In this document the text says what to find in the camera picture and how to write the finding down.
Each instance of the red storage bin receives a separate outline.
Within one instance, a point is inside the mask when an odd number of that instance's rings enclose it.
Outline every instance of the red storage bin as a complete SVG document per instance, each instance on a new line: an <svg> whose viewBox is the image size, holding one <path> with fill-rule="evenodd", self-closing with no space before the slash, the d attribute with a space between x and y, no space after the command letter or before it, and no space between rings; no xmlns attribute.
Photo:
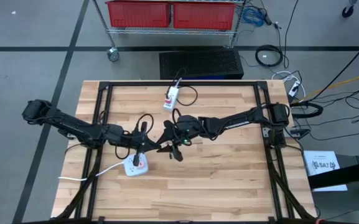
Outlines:
<svg viewBox="0 0 359 224"><path fill-rule="evenodd" d="M235 7L223 2L174 3L174 27L230 30Z"/></svg>
<svg viewBox="0 0 359 224"><path fill-rule="evenodd" d="M168 2L110 1L112 27L167 27L169 25Z"/></svg>

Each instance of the gray floor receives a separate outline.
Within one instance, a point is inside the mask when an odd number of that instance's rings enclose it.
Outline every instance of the gray floor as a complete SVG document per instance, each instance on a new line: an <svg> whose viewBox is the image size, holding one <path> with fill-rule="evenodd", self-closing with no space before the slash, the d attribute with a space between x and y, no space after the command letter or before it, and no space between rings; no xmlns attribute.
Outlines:
<svg viewBox="0 0 359 224"><path fill-rule="evenodd" d="M99 1L106 14L103 1ZM37 146L39 126L30 126L21 118L28 100L50 100L54 93L66 50L60 52L8 52L3 47L68 47L83 1L0 1L0 223L12 222L29 166ZM273 21L278 21L281 40L289 22L295 0L265 0L264 4ZM300 1L289 31L288 46L359 46L359 2L351 18L340 15L346 1L315 0ZM242 24L240 30L252 29ZM90 2L85 14L76 46L110 45L102 25ZM180 46L180 45L225 45L228 37L188 35L119 35L119 47L126 46ZM243 32L238 45L277 45L277 33L272 27L256 28ZM241 51L250 65L255 65L254 51ZM306 92L322 88L356 54L352 51L290 51L289 71L300 70ZM120 60L111 63L103 51L74 52L64 81L58 107L69 114L75 113L78 95L83 80L150 80L159 79L159 52L121 52ZM272 72L262 67L243 64L244 79L270 79ZM283 67L274 68L280 71ZM340 77L339 81L359 76L359 57ZM359 82L344 85L329 93L354 91ZM328 107L322 116L310 119L319 123L339 117L359 114L344 102ZM348 121L313 127L313 135L326 138L359 132L359 123ZM338 154L359 156L359 136L316 141L309 136L303 143L306 150L328 150ZM57 189L57 177L63 162L67 140L52 128L39 172L35 180L24 221L45 220L51 213ZM322 217L332 217L346 212L341 208L327 208L317 204ZM359 212L344 215L335 220L358 222Z"/></svg>

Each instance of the wooden table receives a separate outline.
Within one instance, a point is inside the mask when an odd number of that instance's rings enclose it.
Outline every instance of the wooden table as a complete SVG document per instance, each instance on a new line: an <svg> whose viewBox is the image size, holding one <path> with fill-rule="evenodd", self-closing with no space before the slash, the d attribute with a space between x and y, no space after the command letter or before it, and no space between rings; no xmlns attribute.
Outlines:
<svg viewBox="0 0 359 224"><path fill-rule="evenodd" d="M268 80L267 83L272 102L288 103L282 81ZM83 83L77 118L92 121L98 85L97 81ZM132 131L142 114L151 113L155 122L149 137L156 141L163 132L163 121L171 120L171 113L162 108L167 87L146 85L115 86L108 122ZM248 86L196 86L196 89L198 100L192 106L176 104L182 114L222 118L249 110L256 103L253 89ZM194 97L193 90L180 89L182 102L191 102ZM189 147L180 147L184 156L182 162L170 160L166 153L148 152L149 172L145 175L127 177L122 167L101 175L93 219L105 216L106 220L264 221L276 216L258 124L225 131L216 141L195 138L192 142ZM69 146L77 143L70 141ZM287 139L287 143L298 146L292 139ZM81 177L85 151L79 146L67 152L62 176ZM126 149L119 149L119 153L125 155ZM306 210L316 216L300 152L287 147L282 149L282 154L289 188ZM118 162L114 147L106 143L101 170ZM78 188L79 182L59 182L53 217L63 211ZM279 195L286 217L280 188Z"/></svg>

